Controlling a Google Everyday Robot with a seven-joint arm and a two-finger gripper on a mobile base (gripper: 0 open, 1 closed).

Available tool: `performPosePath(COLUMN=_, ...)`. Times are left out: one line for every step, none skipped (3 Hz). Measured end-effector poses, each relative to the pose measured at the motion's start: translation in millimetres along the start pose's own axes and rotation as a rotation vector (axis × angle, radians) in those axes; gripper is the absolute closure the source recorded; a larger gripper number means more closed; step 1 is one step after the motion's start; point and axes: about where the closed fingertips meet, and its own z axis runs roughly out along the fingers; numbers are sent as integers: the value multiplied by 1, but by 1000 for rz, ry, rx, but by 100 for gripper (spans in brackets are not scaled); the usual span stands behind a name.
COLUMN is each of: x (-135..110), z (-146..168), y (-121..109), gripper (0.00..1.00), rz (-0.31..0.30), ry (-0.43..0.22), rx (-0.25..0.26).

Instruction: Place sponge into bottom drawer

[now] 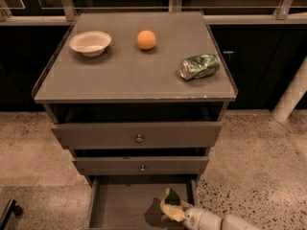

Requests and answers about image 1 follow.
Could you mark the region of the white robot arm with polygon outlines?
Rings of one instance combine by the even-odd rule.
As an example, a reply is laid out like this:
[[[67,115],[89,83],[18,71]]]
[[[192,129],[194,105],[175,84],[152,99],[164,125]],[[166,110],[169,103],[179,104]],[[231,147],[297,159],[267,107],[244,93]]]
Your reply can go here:
[[[273,111],[228,111],[189,203],[168,189],[163,217],[188,230],[307,230],[307,59]]]

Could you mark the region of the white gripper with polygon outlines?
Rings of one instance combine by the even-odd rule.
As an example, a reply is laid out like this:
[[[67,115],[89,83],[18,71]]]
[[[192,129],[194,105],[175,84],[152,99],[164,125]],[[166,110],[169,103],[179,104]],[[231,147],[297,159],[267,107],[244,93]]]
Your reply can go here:
[[[222,219],[201,207],[183,200],[162,200],[160,209],[170,220],[183,221],[188,230],[221,230]]]

